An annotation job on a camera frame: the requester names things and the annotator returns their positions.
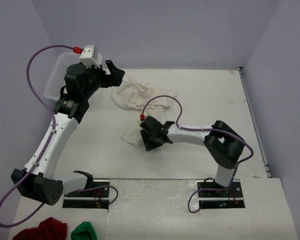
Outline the white t shirt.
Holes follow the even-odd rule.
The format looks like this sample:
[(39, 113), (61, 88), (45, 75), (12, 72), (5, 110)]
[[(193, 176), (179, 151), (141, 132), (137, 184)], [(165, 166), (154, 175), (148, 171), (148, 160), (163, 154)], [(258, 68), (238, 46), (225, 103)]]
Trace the white t shirt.
[(173, 100), (168, 97), (176, 97), (177, 91), (174, 89), (160, 88), (149, 82), (144, 82), (133, 77), (126, 77), (119, 87), (111, 90), (111, 99), (114, 103), (123, 110), (135, 110), (138, 113), (129, 121), (126, 129), (121, 135), (121, 139), (136, 148), (144, 151), (145, 145), (142, 140), (139, 126), (140, 115), (144, 111), (145, 116), (154, 117), (160, 123), (167, 121), (165, 111), (172, 107)]

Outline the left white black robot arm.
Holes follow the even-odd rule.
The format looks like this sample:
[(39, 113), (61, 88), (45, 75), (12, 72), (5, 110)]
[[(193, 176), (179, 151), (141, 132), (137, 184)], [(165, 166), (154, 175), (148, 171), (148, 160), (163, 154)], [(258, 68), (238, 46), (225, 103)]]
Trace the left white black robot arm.
[(11, 180), (19, 193), (26, 198), (55, 205), (62, 195), (77, 191), (87, 197), (93, 193), (92, 175), (75, 170), (60, 179), (54, 179), (61, 153), (74, 130), (82, 121), (89, 105), (89, 98), (99, 88), (118, 87), (125, 71), (106, 60), (109, 74), (102, 67), (86, 67), (81, 62), (70, 65), (65, 72), (65, 85), (53, 109), (50, 126), (23, 169), (14, 169)]

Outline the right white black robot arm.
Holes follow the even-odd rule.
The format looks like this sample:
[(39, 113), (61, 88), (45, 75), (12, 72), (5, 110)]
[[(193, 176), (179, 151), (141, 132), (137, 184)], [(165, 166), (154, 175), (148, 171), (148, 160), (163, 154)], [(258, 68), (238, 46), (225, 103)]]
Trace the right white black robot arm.
[(225, 122), (217, 120), (208, 127), (180, 126), (173, 121), (160, 123), (146, 116), (139, 124), (146, 151), (164, 144), (186, 143), (204, 146), (218, 164), (213, 191), (223, 197), (231, 191), (233, 173), (245, 147), (244, 140)]

